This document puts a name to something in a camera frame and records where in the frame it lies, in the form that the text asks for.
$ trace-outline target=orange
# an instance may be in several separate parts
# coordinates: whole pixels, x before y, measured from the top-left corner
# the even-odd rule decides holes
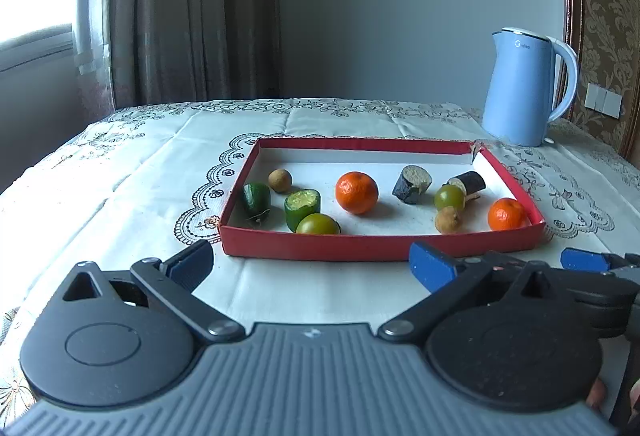
[[[368,174],[348,172],[335,184],[335,199],[347,212],[364,214],[378,201],[378,186]]]
[[[500,198],[489,209],[487,220],[492,231],[517,229],[524,225],[527,211],[513,198]]]

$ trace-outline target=tablecloth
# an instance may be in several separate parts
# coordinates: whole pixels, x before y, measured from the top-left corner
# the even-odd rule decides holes
[[[375,330],[427,295],[406,262],[269,261],[222,252],[217,225],[226,196],[252,145],[270,135],[482,140],[548,222],[544,243],[523,258],[558,266],[565,247],[640,252],[640,172],[564,120],[551,125],[550,142],[528,148],[490,137],[477,111],[449,104],[317,99],[123,109],[0,195],[0,428],[33,403],[20,345],[78,261],[123,270],[208,239],[215,267],[195,294],[247,329],[256,321],[365,321]],[[621,360],[627,346],[612,344]]]

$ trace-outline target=red cardboard tray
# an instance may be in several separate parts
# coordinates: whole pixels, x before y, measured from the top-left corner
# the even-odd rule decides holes
[[[473,154],[471,142],[406,139],[267,138],[259,139],[247,157],[220,218],[220,238],[229,256],[299,261],[405,261],[414,241],[432,245],[454,257],[487,251],[515,252],[534,248],[545,220],[533,200],[484,146]],[[407,205],[392,195],[401,169],[424,167],[433,177],[427,196]],[[271,212],[259,227],[249,225],[239,198],[242,186],[267,181],[274,169],[287,169],[294,186],[321,194],[321,212],[333,217],[340,235],[301,235],[284,222],[285,196],[271,192]],[[433,194],[453,176],[474,170],[487,189],[467,204],[463,229],[441,235],[433,225],[437,210]],[[335,182],[349,171],[369,174],[380,197],[372,211],[350,215],[335,200]],[[493,232],[486,214],[500,197],[514,197],[527,210],[529,224],[510,231]]]

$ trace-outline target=white wall switch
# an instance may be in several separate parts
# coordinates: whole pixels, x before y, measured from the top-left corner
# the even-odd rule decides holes
[[[620,118],[620,108],[622,108],[622,95],[606,90],[597,84],[589,83],[587,95],[584,97],[584,106],[595,109],[615,119]]]

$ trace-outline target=gray curtain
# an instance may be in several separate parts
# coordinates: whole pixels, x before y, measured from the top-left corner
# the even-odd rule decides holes
[[[167,102],[278,96],[277,0],[78,0],[87,119]]]

